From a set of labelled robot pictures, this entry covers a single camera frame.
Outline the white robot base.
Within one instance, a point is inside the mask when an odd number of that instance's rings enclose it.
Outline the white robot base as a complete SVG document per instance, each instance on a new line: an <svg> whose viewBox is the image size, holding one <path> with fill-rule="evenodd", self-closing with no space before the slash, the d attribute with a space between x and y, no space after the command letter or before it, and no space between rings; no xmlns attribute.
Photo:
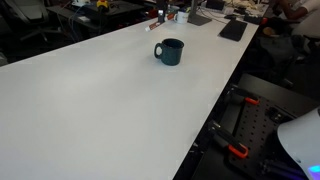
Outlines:
<svg viewBox="0 0 320 180"><path fill-rule="evenodd" d="M309 180L320 180L320 108L277 129L280 144Z"/></svg>

